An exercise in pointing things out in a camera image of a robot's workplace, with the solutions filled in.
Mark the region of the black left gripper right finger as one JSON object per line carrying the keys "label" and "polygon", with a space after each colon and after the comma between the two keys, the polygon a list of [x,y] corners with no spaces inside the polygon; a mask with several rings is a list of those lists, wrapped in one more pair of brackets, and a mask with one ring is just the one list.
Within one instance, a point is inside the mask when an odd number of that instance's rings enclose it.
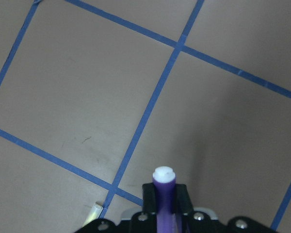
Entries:
{"label": "black left gripper right finger", "polygon": [[185,184],[176,184],[174,210],[176,214],[188,215],[193,211],[193,205]]}

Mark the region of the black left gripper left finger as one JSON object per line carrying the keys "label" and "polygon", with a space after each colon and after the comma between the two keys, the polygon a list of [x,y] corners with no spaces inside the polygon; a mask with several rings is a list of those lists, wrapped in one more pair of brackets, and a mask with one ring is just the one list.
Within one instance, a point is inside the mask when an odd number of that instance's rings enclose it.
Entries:
{"label": "black left gripper left finger", "polygon": [[151,215],[157,214],[156,189],[154,183],[145,183],[142,185],[143,190],[143,212]]}

